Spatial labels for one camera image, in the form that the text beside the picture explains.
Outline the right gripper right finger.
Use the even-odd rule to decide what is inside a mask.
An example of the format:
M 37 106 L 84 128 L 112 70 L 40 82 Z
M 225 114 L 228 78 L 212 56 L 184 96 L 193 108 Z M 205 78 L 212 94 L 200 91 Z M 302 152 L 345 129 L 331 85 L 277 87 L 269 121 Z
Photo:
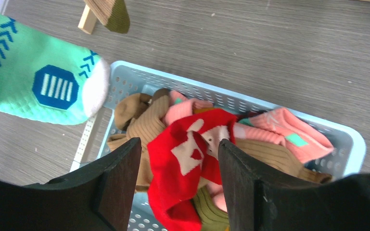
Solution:
M 370 174 L 322 185 L 283 173 L 229 140 L 218 148 L 233 231 L 370 231 Z

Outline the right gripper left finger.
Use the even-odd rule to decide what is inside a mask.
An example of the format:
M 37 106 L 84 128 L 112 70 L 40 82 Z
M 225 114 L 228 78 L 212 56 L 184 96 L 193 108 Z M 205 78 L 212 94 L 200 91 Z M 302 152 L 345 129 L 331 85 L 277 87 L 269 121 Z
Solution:
M 0 180 L 0 231 L 125 231 L 139 171 L 141 141 L 45 184 Z

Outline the red white patterned sock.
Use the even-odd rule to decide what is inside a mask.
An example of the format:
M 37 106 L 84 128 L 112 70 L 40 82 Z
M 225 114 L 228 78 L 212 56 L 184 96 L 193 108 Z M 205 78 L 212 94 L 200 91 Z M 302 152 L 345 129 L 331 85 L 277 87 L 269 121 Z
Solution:
M 218 147 L 235 142 L 237 117 L 214 109 L 181 118 L 147 145 L 153 179 L 147 191 L 155 218 L 169 231 L 199 231 L 202 224 L 191 202 L 207 180 L 220 185 Z

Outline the mint green blue sock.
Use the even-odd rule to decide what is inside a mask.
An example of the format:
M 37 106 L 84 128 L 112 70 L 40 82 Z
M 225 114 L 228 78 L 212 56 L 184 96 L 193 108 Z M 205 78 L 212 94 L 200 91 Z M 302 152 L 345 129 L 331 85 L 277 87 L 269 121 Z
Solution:
M 95 115 L 110 65 L 96 52 L 0 14 L 0 112 L 77 125 Z

